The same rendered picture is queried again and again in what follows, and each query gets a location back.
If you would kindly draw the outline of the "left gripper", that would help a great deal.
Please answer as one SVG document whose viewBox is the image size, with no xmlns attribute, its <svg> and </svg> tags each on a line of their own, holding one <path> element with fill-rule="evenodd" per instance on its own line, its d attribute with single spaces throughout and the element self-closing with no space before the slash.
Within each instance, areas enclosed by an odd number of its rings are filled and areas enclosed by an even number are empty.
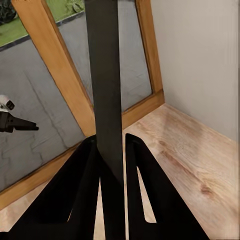
<svg viewBox="0 0 240 240">
<path fill-rule="evenodd" d="M 14 117 L 11 113 L 0 112 L 0 132 L 12 133 L 14 128 L 17 131 L 38 131 L 36 125 L 35 122 Z"/>
</svg>

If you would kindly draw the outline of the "poster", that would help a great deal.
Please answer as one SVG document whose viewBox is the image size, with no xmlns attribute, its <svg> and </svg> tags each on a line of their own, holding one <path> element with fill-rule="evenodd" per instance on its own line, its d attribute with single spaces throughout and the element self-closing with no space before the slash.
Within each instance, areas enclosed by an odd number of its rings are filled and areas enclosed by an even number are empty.
<svg viewBox="0 0 240 240">
<path fill-rule="evenodd" d="M 118 0 L 84 0 L 105 240 L 126 240 Z"/>
</svg>

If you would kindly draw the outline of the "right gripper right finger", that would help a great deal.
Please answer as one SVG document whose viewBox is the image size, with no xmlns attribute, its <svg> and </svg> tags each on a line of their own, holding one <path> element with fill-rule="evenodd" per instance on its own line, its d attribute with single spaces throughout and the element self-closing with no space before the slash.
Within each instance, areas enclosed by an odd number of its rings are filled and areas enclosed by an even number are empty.
<svg viewBox="0 0 240 240">
<path fill-rule="evenodd" d="M 129 240 L 210 240 L 145 142 L 125 135 Z M 145 220 L 141 173 L 156 223 Z"/>
</svg>

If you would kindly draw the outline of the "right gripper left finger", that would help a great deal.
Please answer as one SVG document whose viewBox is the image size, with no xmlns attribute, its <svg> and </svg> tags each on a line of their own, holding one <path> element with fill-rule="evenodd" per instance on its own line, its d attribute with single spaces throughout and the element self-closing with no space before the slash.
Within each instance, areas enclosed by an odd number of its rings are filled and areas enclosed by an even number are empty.
<svg viewBox="0 0 240 240">
<path fill-rule="evenodd" d="M 95 134 L 79 145 L 3 240 L 93 240 L 99 181 Z"/>
</svg>

